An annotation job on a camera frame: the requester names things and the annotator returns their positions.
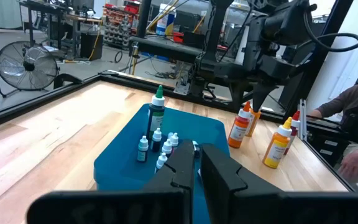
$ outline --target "yellow bottle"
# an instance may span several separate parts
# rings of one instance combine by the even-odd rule
[[[252,137],[252,133],[254,133],[256,122],[258,122],[261,112],[260,110],[258,112],[255,112],[253,109],[250,109],[249,112],[251,113],[251,116],[249,118],[249,125],[248,125],[249,128],[246,131],[246,136]]]
[[[272,140],[268,145],[266,154],[262,162],[273,169],[278,167],[281,158],[284,155],[285,149],[290,142],[292,118],[289,117],[284,125],[278,127],[277,132],[273,134]]]

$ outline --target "blue tray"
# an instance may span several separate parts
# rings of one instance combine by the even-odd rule
[[[94,162],[94,179],[98,190],[139,190],[154,175],[159,153],[148,151],[146,163],[136,161],[139,139],[145,134],[149,105],[143,105],[124,129]],[[222,122],[166,108],[162,122],[163,141],[169,132],[198,144],[211,143],[229,155]],[[200,159],[195,159],[193,223],[210,223],[201,179],[197,174]]]

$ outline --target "person's hand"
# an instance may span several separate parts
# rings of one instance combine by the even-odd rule
[[[338,172],[347,180],[356,180],[358,175],[358,150],[348,154],[341,162]]]

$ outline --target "storage rack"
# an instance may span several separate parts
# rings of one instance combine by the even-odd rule
[[[103,42],[112,47],[127,49],[129,46],[129,37],[136,35],[136,20],[138,20],[137,14],[117,8],[106,7]]]

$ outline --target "bottle label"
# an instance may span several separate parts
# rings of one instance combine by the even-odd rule
[[[144,162],[146,160],[146,152],[137,151],[137,160]]]
[[[290,136],[290,142],[288,143],[287,148],[290,148],[292,145],[293,140],[295,139],[295,136]]]
[[[163,116],[164,116],[164,112],[152,113],[152,123],[150,125],[150,138],[153,137],[153,133],[155,130],[157,130],[157,128],[161,128]]]
[[[287,145],[288,144],[285,142],[274,140],[272,147],[269,149],[265,164],[274,168],[278,167],[278,164],[280,163],[280,160],[284,155]]]
[[[237,126],[236,124],[233,125],[233,129],[231,130],[230,138],[236,141],[242,141],[242,138],[246,134],[247,128],[242,128]]]
[[[246,135],[249,134],[250,130],[251,130],[251,127],[252,127],[252,122],[254,122],[254,119],[255,119],[255,115],[253,115],[252,113],[250,113],[250,116],[249,116],[249,124],[248,124],[248,127],[246,129]]]

